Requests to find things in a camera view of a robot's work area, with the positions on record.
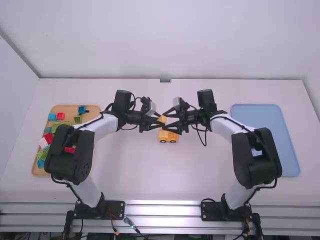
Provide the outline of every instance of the wooden tray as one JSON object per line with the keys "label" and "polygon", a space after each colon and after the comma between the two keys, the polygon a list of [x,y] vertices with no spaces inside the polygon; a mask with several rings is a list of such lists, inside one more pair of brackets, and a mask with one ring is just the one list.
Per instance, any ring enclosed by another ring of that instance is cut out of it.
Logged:
{"label": "wooden tray", "polygon": [[[84,105],[56,105],[54,106],[50,113],[59,113],[62,112],[65,114],[64,120],[58,120],[57,122],[64,122],[69,121],[72,124],[75,124],[74,117],[78,115],[78,107],[84,106]],[[90,121],[91,119],[94,119],[100,115],[100,107],[95,105],[86,105],[86,110],[89,110],[89,112],[82,115],[82,122],[85,123],[87,121]],[[51,127],[54,124],[54,121],[47,121],[45,127]],[[44,168],[38,168],[37,165],[38,159],[37,157],[34,158],[33,166],[32,166],[32,174],[36,177],[49,177],[50,174],[45,172]]]}

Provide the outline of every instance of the white wall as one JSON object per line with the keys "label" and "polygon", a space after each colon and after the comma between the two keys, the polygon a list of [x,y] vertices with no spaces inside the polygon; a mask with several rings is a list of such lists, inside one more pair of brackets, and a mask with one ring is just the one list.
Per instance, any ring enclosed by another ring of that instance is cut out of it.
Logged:
{"label": "white wall", "polygon": [[315,113],[320,120],[320,58],[313,64],[303,79]]}
{"label": "white wall", "polygon": [[39,78],[0,36],[0,177],[38,81]]}
{"label": "white wall", "polygon": [[319,0],[0,0],[0,29],[42,77],[301,78]]}

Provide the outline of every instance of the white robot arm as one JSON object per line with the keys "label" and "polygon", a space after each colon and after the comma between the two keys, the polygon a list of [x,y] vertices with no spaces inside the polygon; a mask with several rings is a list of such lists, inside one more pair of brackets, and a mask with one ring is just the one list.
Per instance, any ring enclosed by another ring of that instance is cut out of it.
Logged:
{"label": "white robot arm", "polygon": [[[102,111],[100,116],[74,126],[62,124],[56,129],[44,170],[51,174],[55,183],[70,188],[80,204],[95,209],[104,201],[103,193],[89,175],[95,142],[117,132],[125,124],[139,126],[141,133],[164,126],[164,123],[158,121],[160,115],[156,113],[156,105],[151,99],[139,99],[142,107],[137,111],[137,98],[129,91],[118,90],[114,102]],[[74,147],[75,152],[66,152],[65,147]]]}
{"label": "white robot arm", "polygon": [[[189,105],[181,97],[175,98],[173,107],[163,115],[178,118],[178,121],[162,129],[182,134],[188,133],[191,125],[198,131],[198,135],[199,131],[205,132],[205,136],[208,131],[219,134],[232,145],[233,170],[237,179],[231,189],[222,195],[220,202],[211,198],[201,201],[201,218],[203,221],[244,221],[255,218],[253,221],[258,225],[256,231],[260,230],[262,236],[259,215],[251,213],[249,201],[260,189],[274,188],[282,175],[272,133],[268,128],[246,126],[227,112],[217,110],[211,89],[200,90],[197,96],[199,109]],[[204,126],[205,130],[199,130],[198,125]],[[206,139],[204,142],[201,138],[200,140],[204,146],[207,145]],[[254,156],[253,150],[260,151],[260,154]]]}

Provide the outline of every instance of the metal rail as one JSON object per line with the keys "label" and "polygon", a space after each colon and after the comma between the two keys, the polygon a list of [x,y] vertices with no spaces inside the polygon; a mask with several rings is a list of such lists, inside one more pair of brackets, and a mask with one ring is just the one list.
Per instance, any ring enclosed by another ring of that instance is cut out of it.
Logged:
{"label": "metal rail", "polygon": [[[204,222],[199,201],[127,200],[125,215],[145,234],[238,235],[240,222]],[[62,232],[66,213],[74,203],[1,202],[0,231]],[[320,236],[320,206],[253,205],[259,213],[265,235]],[[115,220],[120,233],[135,233],[123,221]],[[79,232],[81,220],[72,231]],[[83,232],[113,233],[109,220],[84,220]]]}

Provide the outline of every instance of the blue block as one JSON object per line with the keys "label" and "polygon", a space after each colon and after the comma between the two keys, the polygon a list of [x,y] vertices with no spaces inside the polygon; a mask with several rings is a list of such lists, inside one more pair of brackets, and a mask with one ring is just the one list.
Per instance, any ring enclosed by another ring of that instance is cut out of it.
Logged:
{"label": "blue block", "polygon": [[57,114],[55,114],[55,113],[49,113],[49,115],[48,115],[48,120],[49,120],[49,121],[56,121],[56,120],[57,120]]}
{"label": "blue block", "polygon": [[46,127],[46,128],[44,129],[44,133],[45,133],[45,134],[51,133],[51,129],[52,129],[52,127]]}
{"label": "blue block", "polygon": [[85,114],[86,113],[86,106],[80,106],[78,108],[79,114]]}
{"label": "blue block", "polygon": [[48,146],[45,146],[44,149],[43,149],[43,151],[45,151],[45,150],[47,150],[48,148],[50,148],[50,145],[51,145],[51,144],[49,144]]}
{"label": "blue block", "polygon": [[45,167],[45,161],[43,159],[38,159],[38,162],[36,163],[38,165],[38,169],[43,169]]}

